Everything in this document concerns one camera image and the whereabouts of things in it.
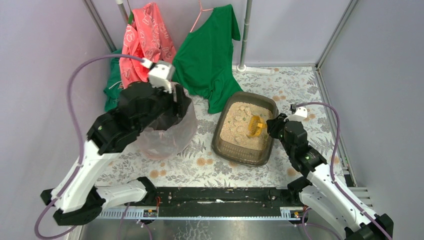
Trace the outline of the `yellow litter scoop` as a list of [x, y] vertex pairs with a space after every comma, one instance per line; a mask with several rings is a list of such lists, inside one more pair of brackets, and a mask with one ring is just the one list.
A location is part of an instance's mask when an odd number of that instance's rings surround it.
[[267, 128], [267, 124], [264, 119], [258, 115], [253, 115], [248, 124], [247, 137], [253, 138], [258, 137], [264, 129]]

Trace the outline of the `trash bin with plastic liner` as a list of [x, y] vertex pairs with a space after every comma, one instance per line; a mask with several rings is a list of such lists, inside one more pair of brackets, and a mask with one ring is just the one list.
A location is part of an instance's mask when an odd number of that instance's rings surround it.
[[194, 104], [190, 103], [186, 115], [167, 130], [146, 128], [133, 143], [151, 160], [164, 160], [181, 153], [192, 141], [198, 130]]

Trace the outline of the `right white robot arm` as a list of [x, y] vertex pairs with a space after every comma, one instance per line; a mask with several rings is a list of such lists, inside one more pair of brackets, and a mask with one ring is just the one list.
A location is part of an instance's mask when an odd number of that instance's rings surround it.
[[288, 184], [292, 197], [312, 208], [344, 240], [390, 240], [394, 222], [387, 214], [377, 214], [342, 181], [331, 175], [331, 166], [313, 148], [299, 121], [280, 114], [266, 122], [267, 133], [279, 140], [292, 167], [302, 174]]

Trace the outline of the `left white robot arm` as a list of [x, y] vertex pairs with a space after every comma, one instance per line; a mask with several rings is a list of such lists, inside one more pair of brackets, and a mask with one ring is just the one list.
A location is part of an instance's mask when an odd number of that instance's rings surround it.
[[164, 120], [161, 130], [180, 121], [192, 100], [183, 86], [172, 83], [171, 92], [149, 82], [133, 82], [120, 92], [115, 108], [100, 115], [87, 133], [79, 156], [61, 184], [41, 193], [52, 204], [59, 226], [82, 226], [108, 208], [125, 203], [151, 204], [156, 187], [147, 177], [117, 186], [96, 186], [107, 165], [135, 142], [154, 122]]

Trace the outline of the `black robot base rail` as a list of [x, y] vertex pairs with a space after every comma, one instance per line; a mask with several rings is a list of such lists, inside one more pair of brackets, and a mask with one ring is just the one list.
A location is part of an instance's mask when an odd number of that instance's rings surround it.
[[152, 197], [130, 206], [152, 207], [159, 217], [171, 218], [259, 219], [304, 209], [288, 189], [275, 187], [158, 187]]

